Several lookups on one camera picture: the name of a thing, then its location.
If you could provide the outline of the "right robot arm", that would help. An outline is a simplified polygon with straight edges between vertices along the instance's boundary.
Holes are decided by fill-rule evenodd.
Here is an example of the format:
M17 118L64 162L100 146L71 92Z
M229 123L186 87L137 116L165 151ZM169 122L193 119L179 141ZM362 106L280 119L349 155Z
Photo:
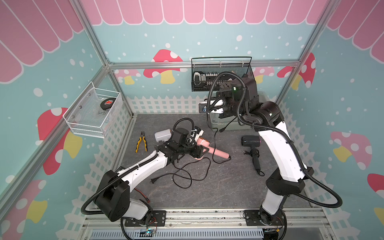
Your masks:
M242 77L233 72L216 75L211 83L206 113L223 110L225 116L235 116L240 124L258 132L266 142L276 163L277 169L267 179L266 197L257 213L257 220L270 226L279 214L290 195L296 195L309 203L325 208L339 208L342 198L331 188L315 179L314 170L302 161L294 142L288 135L287 126L279 106L271 101L261 102L257 83L247 74ZM305 180L310 180L336 198L336 203L325 204L301 192Z

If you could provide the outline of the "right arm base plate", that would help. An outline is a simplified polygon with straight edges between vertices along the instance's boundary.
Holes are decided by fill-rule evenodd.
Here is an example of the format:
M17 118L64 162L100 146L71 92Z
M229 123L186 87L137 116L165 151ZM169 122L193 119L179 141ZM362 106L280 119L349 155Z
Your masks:
M284 226L285 217L282 210L270 215L265 210L244 210L243 218L247 226Z

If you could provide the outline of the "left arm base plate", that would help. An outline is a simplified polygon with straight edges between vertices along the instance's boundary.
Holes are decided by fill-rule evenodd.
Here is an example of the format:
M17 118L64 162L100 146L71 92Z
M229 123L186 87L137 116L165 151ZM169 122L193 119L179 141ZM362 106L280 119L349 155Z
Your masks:
M125 227L164 227L166 221L166 211L151 211L141 220L127 218L124 220Z

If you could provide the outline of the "black magenta hair dryer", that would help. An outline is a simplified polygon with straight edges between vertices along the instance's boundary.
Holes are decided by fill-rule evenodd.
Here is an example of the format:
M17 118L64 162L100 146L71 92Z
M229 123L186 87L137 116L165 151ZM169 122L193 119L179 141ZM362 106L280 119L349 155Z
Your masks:
M258 147L261 145L260 137L254 136L254 135L242 136L241 144L243 147L250 148L249 152L244 151L244 155L249 155L252 157L252 163L254 165L255 171L259 176L264 177L265 173L261 170L260 161L259 161L260 152L258 150Z

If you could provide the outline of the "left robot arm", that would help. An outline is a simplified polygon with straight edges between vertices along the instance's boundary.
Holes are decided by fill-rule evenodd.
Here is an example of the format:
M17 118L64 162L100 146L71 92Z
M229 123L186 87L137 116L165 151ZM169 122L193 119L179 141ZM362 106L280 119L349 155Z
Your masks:
M154 151L129 168L118 172L106 172L95 194L81 207L83 215L105 215L110 221L133 219L140 225L153 220L153 209L144 201L133 200L130 194L134 188L154 172L179 161L185 155L200 159L208 152L197 141L204 131L192 124L190 130L175 124L170 137L155 146Z

